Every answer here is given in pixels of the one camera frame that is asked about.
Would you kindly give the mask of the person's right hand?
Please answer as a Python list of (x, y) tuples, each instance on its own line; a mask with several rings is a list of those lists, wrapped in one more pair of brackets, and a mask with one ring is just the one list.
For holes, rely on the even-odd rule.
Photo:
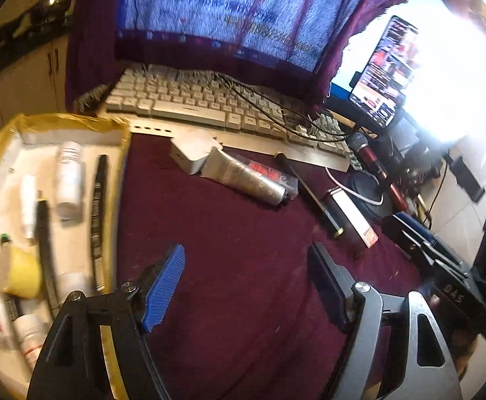
[(459, 380), (464, 378), (469, 361), (474, 355), (478, 343), (477, 337), (477, 334), (466, 330), (455, 330), (452, 333), (449, 350), (455, 363)]

